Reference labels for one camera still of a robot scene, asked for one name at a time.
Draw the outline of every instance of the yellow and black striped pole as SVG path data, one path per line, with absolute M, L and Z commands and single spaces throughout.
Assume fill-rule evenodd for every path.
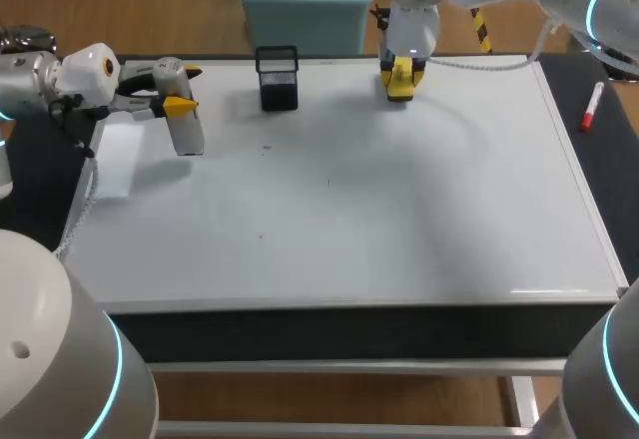
M 492 53 L 492 45 L 490 45 L 488 29 L 486 28 L 486 21 L 483 19 L 483 15 L 478 8 L 471 8 L 470 15 L 472 15 L 472 21 L 477 32 L 477 38 L 481 44 L 481 51 L 483 53 Z

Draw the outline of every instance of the whiteboard surface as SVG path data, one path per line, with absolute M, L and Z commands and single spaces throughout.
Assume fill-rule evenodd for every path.
M 393 104 L 376 60 L 302 61 L 300 108 L 264 114 L 253 62 L 195 63 L 202 157 L 176 157 L 164 119 L 112 115 L 96 139 L 66 265 L 107 311 L 614 302 L 626 284 L 538 65 L 428 65 Z

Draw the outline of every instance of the wooden floor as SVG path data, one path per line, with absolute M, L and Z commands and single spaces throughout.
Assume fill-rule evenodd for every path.
M 386 4 L 388 0 L 378 0 Z M 532 3 L 483 9 L 495 52 L 530 52 L 545 17 Z M 479 53 L 468 11 L 440 8 L 439 53 Z M 105 42 L 118 54 L 250 53 L 239 0 L 0 0 L 6 25 L 36 24 L 58 38 L 61 54 Z M 546 51 L 565 51 L 560 29 Z M 376 53 L 369 19 L 364 51 Z M 618 86 L 639 131 L 636 86 Z M 157 374 L 163 419 L 505 425 L 497 378 Z M 537 379 L 543 409 L 557 379 Z

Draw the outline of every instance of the red marker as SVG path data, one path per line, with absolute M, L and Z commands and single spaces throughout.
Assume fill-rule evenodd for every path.
M 583 119 L 581 120 L 581 126 L 579 130 L 582 132 L 590 131 L 592 127 L 592 118 L 595 116 L 595 112 L 597 111 L 597 107 L 599 106 L 599 100 L 601 100 L 601 93 L 603 92 L 603 82 L 597 82 L 595 84 L 595 89 L 592 92 L 592 97 L 590 97 L 590 102 L 588 102 L 588 108 L 586 109 L 586 113 L 583 115 Z

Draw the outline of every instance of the black mesh pen holder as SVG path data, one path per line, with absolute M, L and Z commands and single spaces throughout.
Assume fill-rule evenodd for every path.
M 286 112 L 298 108 L 299 67 L 298 49 L 294 46 L 256 49 L 263 111 Z

